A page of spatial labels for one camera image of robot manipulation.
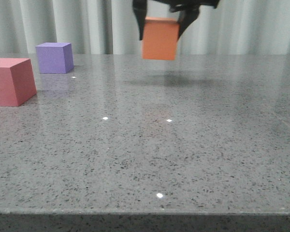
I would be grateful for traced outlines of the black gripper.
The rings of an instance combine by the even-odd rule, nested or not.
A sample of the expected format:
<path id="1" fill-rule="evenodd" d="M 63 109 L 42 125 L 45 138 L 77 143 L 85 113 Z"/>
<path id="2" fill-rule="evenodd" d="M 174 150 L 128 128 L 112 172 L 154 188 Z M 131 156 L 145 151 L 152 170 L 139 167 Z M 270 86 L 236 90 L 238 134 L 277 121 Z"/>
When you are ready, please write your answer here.
<path id="1" fill-rule="evenodd" d="M 199 16 L 199 7 L 202 5 L 211 6 L 214 9 L 217 8 L 220 0 L 156 0 L 157 2 L 169 5 L 169 11 L 171 13 L 180 12 L 178 18 L 179 32 L 178 39 Z M 143 40 L 145 18 L 147 15 L 147 0 L 133 0 L 132 9 L 135 15 L 138 29 L 139 40 Z"/>

